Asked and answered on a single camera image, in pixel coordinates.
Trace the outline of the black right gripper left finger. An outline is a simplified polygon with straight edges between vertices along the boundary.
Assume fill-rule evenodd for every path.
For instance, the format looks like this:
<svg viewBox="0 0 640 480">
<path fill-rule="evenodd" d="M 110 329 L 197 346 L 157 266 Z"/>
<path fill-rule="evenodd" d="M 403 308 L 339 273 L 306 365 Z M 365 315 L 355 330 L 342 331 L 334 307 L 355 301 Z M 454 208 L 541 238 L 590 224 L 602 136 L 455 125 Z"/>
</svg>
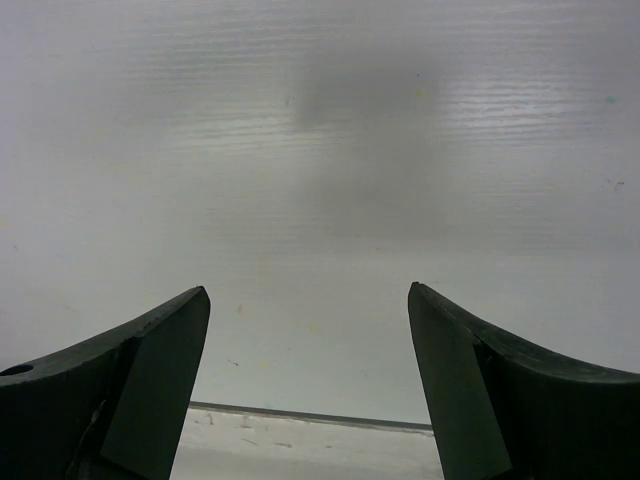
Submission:
<svg viewBox="0 0 640 480">
<path fill-rule="evenodd" d="M 210 299 L 198 286 L 3 370 L 2 478 L 169 478 L 209 316 Z"/>
</svg>

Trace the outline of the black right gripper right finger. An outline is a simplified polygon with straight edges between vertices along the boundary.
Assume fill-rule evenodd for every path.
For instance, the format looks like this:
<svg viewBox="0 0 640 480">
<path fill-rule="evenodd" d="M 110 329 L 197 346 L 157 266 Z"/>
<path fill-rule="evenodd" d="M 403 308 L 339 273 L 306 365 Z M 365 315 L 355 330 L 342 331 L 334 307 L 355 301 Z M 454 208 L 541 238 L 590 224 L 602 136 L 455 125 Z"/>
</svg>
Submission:
<svg viewBox="0 0 640 480">
<path fill-rule="evenodd" d="M 445 478 L 638 478 L 638 374 L 543 348 L 418 282 L 408 314 Z"/>
</svg>

